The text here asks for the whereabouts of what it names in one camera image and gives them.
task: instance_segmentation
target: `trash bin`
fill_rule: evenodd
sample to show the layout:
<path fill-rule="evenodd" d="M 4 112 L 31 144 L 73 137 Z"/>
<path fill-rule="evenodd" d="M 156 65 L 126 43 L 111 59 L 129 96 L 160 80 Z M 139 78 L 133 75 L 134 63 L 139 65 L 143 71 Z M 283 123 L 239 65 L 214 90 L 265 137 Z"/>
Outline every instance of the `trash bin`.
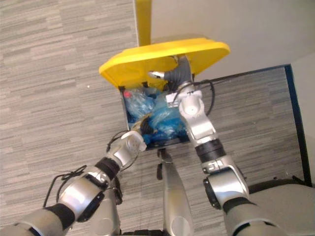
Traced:
<path fill-rule="evenodd" d="M 151 78 L 149 71 L 168 71 L 177 64 L 173 56 L 186 55 L 191 71 L 199 74 L 230 52 L 229 46 L 207 38 L 194 38 L 147 46 L 130 48 L 113 56 L 99 68 L 99 73 L 116 87 L 122 95 L 122 103 L 128 127 L 128 111 L 123 97 L 125 89 L 154 87 L 162 90 L 167 83 L 164 80 Z M 164 143 L 150 144 L 148 149 L 161 148 L 166 145 L 183 143 L 188 137 L 168 140 Z"/>

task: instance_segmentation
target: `yellow pole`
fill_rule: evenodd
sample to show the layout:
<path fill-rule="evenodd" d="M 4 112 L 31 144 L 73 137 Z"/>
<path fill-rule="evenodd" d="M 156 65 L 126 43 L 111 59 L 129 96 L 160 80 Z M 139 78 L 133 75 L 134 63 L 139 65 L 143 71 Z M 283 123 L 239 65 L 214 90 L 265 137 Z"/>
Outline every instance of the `yellow pole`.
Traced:
<path fill-rule="evenodd" d="M 139 46 L 151 43 L 152 0 L 135 0 Z"/>

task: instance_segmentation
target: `silver robot arm segment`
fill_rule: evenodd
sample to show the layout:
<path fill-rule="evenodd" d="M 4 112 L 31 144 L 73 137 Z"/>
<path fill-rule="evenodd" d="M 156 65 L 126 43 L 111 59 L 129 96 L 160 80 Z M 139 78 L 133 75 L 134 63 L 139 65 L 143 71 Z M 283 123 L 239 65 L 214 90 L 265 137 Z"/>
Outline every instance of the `silver robot arm segment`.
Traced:
<path fill-rule="evenodd" d="M 112 179 L 145 149 L 146 145 L 138 132 L 125 133 L 106 157 L 65 189 L 57 204 L 39 209 L 17 223 L 4 227 L 0 235 L 64 236 L 75 221 L 90 219 L 102 202 L 103 192 Z"/>
<path fill-rule="evenodd" d="M 164 79 L 166 74 L 172 75 L 173 79 L 167 80 L 178 83 L 178 92 L 168 95 L 166 100 L 169 107 L 179 108 L 202 170 L 208 175 L 203 181 L 208 199 L 214 208 L 223 209 L 228 234 L 284 236 L 270 216 L 249 201 L 249 190 L 242 173 L 231 156 L 225 153 L 216 130 L 204 112 L 202 93 L 193 85 L 187 57 L 180 57 L 178 62 L 178 67 L 171 72 L 162 74 L 153 71 L 149 75 Z M 181 76 L 179 68 L 184 70 L 183 80 L 178 78 Z"/>

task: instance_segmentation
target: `cable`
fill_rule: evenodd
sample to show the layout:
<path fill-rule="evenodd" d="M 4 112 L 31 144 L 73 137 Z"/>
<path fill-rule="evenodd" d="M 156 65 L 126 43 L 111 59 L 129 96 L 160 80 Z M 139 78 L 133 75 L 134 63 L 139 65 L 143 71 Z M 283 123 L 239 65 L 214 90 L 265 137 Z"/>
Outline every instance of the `cable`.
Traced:
<path fill-rule="evenodd" d="M 176 92 L 176 95 L 175 95 L 175 97 L 174 97 L 174 99 L 173 99 L 173 102 L 172 103 L 174 103 L 175 102 L 175 100 L 176 100 L 176 98 L 177 98 L 177 96 L 179 95 L 179 93 L 184 89 L 184 88 L 187 88 L 188 86 L 190 86 L 190 85 L 194 85 L 195 83 L 191 83 L 191 82 L 189 82 L 188 84 L 186 84 L 186 85 L 184 85 L 184 86 L 182 86 L 177 92 Z"/>
<path fill-rule="evenodd" d="M 134 162 L 137 160 L 138 156 L 139 156 L 139 155 L 136 156 L 136 158 L 131 162 L 130 165 L 128 165 L 126 168 L 123 168 L 120 172 L 123 172 L 123 171 L 125 171 L 126 169 L 128 169 L 130 166 L 132 166 L 132 165 L 134 164 Z"/>
<path fill-rule="evenodd" d="M 173 103 L 175 102 L 176 98 L 178 97 L 179 93 L 186 87 L 190 86 L 190 85 L 194 85 L 194 86 L 197 86 L 197 85 L 204 85 L 204 84 L 208 84 L 207 86 L 204 86 L 202 87 L 203 88 L 206 88 L 206 87 L 211 87 L 210 88 L 210 91 L 211 91 L 211 104 L 210 104 L 210 108 L 209 110 L 206 112 L 206 115 L 208 116 L 210 114 L 210 112 L 212 111 L 213 109 L 213 106 L 215 104 L 215 98 L 216 98 L 216 93 L 215 93 L 215 87 L 214 87 L 214 84 L 211 80 L 202 80 L 200 82 L 194 82 L 194 83 L 189 83 L 189 84 L 186 84 L 185 86 L 181 87 L 177 92 L 176 92 L 176 95 L 173 99 Z"/>
<path fill-rule="evenodd" d="M 44 200 L 44 204 L 43 204 L 43 207 L 46 207 L 46 204 L 47 204 L 47 201 L 48 201 L 48 198 L 49 198 L 49 195 L 51 193 L 51 190 L 53 189 L 53 186 L 56 182 L 56 180 L 61 177 L 61 180 L 63 181 L 62 184 L 60 185 L 59 189 L 58 189 L 58 192 L 57 192 L 57 195 L 56 195 L 56 202 L 58 202 L 59 200 L 59 195 L 60 195 L 60 192 L 61 192 L 61 189 L 62 187 L 68 182 L 69 179 L 75 177 L 75 176 L 79 176 L 81 175 L 85 168 L 87 167 L 87 165 L 84 165 L 84 166 L 81 166 L 80 168 L 76 169 L 75 171 L 71 171 L 70 173 L 67 173 L 67 174 L 62 174 L 62 175 L 57 175 L 56 177 L 54 177 L 53 181 L 51 182 L 50 184 L 50 187 L 48 189 L 48 192 L 46 194 L 46 197 L 45 197 L 45 200 Z"/>
<path fill-rule="evenodd" d="M 129 130 L 122 130 L 122 131 L 119 131 L 118 133 L 116 133 L 116 134 L 112 137 L 112 139 L 108 142 L 107 148 L 106 148 L 106 152 L 109 151 L 110 146 L 111 146 L 111 144 L 112 144 L 113 142 L 115 142 L 117 139 L 119 139 L 119 138 L 122 137 L 122 135 L 120 135 L 120 136 L 118 136 L 118 137 L 117 137 L 117 135 L 119 135 L 119 134 L 121 134 L 121 133 L 126 133 L 126 132 L 128 132 L 128 131 L 129 131 Z"/>
<path fill-rule="evenodd" d="M 213 85 L 212 82 L 210 82 L 210 89 L 211 89 L 211 104 L 210 104 L 210 108 L 209 110 L 207 111 L 206 115 L 208 116 L 210 114 L 210 112 L 212 111 L 213 109 L 213 106 L 215 104 L 215 98 L 216 98 L 216 92 L 215 92 L 215 87 Z"/>

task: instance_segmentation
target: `plastic bag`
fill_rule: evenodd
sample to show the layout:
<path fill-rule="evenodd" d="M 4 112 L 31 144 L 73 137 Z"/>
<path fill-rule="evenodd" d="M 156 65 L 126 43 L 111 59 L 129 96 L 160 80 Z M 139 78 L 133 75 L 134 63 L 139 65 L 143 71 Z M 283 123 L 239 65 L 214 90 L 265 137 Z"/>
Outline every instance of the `plastic bag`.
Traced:
<path fill-rule="evenodd" d="M 155 106 L 154 99 L 148 97 L 141 89 L 125 90 L 124 98 L 126 109 L 132 116 L 132 121 L 136 121 L 150 113 Z"/>
<path fill-rule="evenodd" d="M 166 121 L 168 119 L 180 118 L 180 113 L 177 107 L 167 107 L 165 98 L 166 95 L 167 93 L 164 92 L 157 96 L 155 100 L 156 105 L 152 110 L 152 115 L 149 123 L 153 129 L 157 129 L 160 122 Z"/>

